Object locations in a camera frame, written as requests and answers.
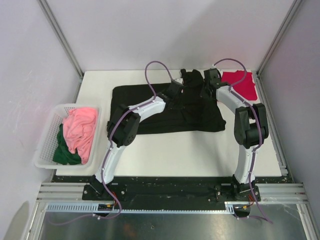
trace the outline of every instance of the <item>green cloth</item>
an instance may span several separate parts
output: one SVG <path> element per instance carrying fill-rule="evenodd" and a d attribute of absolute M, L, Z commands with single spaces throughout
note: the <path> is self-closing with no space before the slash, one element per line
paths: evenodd
<path fill-rule="evenodd" d="M 76 165 L 81 164 L 81 157 L 78 155 L 78 151 L 75 150 L 75 153 L 72 154 L 69 152 L 69 148 L 67 146 L 67 143 L 64 138 L 64 126 L 61 124 L 59 126 L 59 132 L 56 135 L 56 139 L 58 141 L 58 147 L 56 148 L 54 155 L 53 155 L 53 161 L 58 164 L 63 165 Z"/>

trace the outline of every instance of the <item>red fabric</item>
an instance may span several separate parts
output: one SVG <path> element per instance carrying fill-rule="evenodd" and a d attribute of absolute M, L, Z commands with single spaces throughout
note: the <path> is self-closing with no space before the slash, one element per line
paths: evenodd
<path fill-rule="evenodd" d="M 233 84 L 242 79 L 244 74 L 244 71 L 223 72 L 221 81 Z M 252 78 L 252 72 L 248 72 L 245 76 L 245 79 L 242 82 L 235 85 L 233 88 L 237 91 L 238 94 L 240 94 L 242 97 L 249 101 L 255 101 L 258 99 L 255 89 L 255 83 Z"/>

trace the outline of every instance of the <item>white plastic basket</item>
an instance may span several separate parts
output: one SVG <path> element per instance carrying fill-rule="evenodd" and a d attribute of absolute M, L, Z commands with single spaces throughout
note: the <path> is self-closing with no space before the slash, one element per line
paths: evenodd
<path fill-rule="evenodd" d="M 58 147 L 57 134 L 59 132 L 59 126 L 62 123 L 63 118 L 68 117 L 70 109 L 78 109 L 84 107 L 94 108 L 98 111 L 96 127 L 88 162 L 86 164 L 76 165 L 62 165 L 60 163 L 54 162 L 54 154 L 56 148 Z M 84 169 L 89 167 L 93 161 L 97 139 L 99 139 L 98 129 L 100 124 L 100 116 L 101 108 L 97 105 L 84 105 L 76 103 L 57 105 L 54 109 L 52 109 L 44 126 L 40 141 L 37 146 L 37 150 L 33 157 L 34 164 L 38 168 L 43 169 Z"/>

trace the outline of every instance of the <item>folded black garment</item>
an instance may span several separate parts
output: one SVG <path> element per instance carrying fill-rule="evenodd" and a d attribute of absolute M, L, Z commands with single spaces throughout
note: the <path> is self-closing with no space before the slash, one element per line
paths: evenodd
<path fill-rule="evenodd" d="M 222 118 L 216 100 L 204 100 L 200 91 L 204 79 L 197 70 L 181 70 L 183 93 L 179 97 L 179 109 L 165 109 L 139 125 L 137 134 L 164 134 L 186 131 L 219 132 L 225 130 L 226 121 Z M 152 84 L 155 92 L 166 89 L 170 83 Z M 112 91 L 111 115 L 120 104 L 139 104 L 153 96 L 147 84 L 117 86 Z"/>

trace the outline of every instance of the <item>pink towel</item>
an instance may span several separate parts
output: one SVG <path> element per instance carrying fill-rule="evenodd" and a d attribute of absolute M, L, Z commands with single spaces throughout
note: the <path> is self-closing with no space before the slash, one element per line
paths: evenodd
<path fill-rule="evenodd" d="M 69 116 L 62 120 L 63 137 L 69 152 L 77 152 L 81 163 L 89 160 L 92 142 L 94 140 L 98 111 L 91 107 L 82 107 L 69 110 Z"/>
<path fill-rule="evenodd" d="M 244 71 L 223 72 L 221 81 L 233 84 L 242 79 L 244 73 Z M 255 101 L 258 99 L 255 83 L 252 78 L 252 72 L 248 72 L 245 79 L 239 84 L 236 84 L 233 88 L 238 94 L 249 101 Z"/>

